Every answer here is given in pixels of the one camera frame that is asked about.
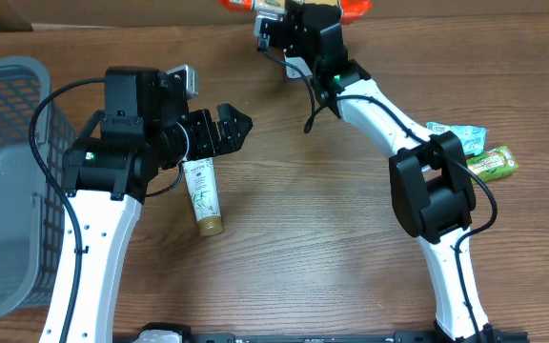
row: wooden tabletop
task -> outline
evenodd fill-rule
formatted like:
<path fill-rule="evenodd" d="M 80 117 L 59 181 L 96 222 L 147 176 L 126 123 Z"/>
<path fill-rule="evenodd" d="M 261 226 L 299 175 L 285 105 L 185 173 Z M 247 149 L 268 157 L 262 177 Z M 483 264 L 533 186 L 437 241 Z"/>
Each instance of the wooden tabletop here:
<path fill-rule="evenodd" d="M 435 300 L 415 239 L 391 207 L 387 160 L 329 112 L 302 132 L 301 82 L 255 51 L 251 25 L 0 33 L 0 57 L 29 55 L 59 88 L 109 66 L 191 64 L 191 109 L 231 103 L 254 120 L 237 153 L 216 158 L 226 232 L 198 236 L 185 185 L 146 202 L 128 249 L 115 331 L 151 321 L 236 334 L 393 333 L 432 328 Z M 474 239 L 481 303 L 498 329 L 549 342 L 549 14 L 366 20 L 345 43 L 418 123 L 474 124 L 519 162 L 489 185 L 494 228 Z M 60 97 L 80 128 L 102 86 Z M 171 183 L 176 171 L 151 184 Z M 477 191 L 473 214 L 489 215 Z M 37 341 L 47 309 L 0 320 L 0 341 Z"/>

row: brown cap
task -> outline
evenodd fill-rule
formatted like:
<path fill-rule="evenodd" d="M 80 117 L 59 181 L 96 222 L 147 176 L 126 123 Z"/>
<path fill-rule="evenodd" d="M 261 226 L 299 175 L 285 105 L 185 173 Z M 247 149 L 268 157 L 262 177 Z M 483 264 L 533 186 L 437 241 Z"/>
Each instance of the brown cap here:
<path fill-rule="evenodd" d="M 201 236 L 210 236 L 224 232 L 224 225 L 221 223 L 220 216 L 212 215 L 200 219 L 198 229 L 200 229 Z"/>

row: green snack bag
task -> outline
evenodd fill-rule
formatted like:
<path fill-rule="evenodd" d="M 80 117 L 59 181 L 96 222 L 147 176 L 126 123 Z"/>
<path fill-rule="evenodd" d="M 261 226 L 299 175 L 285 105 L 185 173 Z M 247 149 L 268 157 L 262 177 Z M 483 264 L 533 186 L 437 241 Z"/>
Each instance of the green snack bag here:
<path fill-rule="evenodd" d="M 512 174 L 519 164 L 507 147 L 498 147 L 467 160 L 467 167 L 480 180 L 487 182 Z"/>

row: gray plastic bin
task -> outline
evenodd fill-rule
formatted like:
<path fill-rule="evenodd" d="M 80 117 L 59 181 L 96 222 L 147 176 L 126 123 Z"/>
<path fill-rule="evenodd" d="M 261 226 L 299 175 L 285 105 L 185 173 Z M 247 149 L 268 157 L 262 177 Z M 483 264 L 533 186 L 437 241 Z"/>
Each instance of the gray plastic bin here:
<path fill-rule="evenodd" d="M 54 287 L 64 209 L 27 142 L 32 113 L 50 92 L 50 76 L 37 60 L 0 59 L 0 317 L 48 305 Z M 59 182 L 62 154 L 75 136 L 61 110 L 44 109 L 36 140 Z"/>

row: blue and white package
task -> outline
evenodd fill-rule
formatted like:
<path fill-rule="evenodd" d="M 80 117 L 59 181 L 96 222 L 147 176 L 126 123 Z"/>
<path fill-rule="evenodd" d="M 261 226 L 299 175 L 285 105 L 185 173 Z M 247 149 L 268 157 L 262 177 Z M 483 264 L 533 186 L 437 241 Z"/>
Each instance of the blue and white package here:
<path fill-rule="evenodd" d="M 488 130 L 480 127 L 469 125 L 444 125 L 439 123 L 427 123 L 427 129 L 435 134 L 452 131 L 463 145 L 463 152 L 466 155 L 479 155 L 484 151 L 484 143 L 486 143 L 486 132 Z"/>

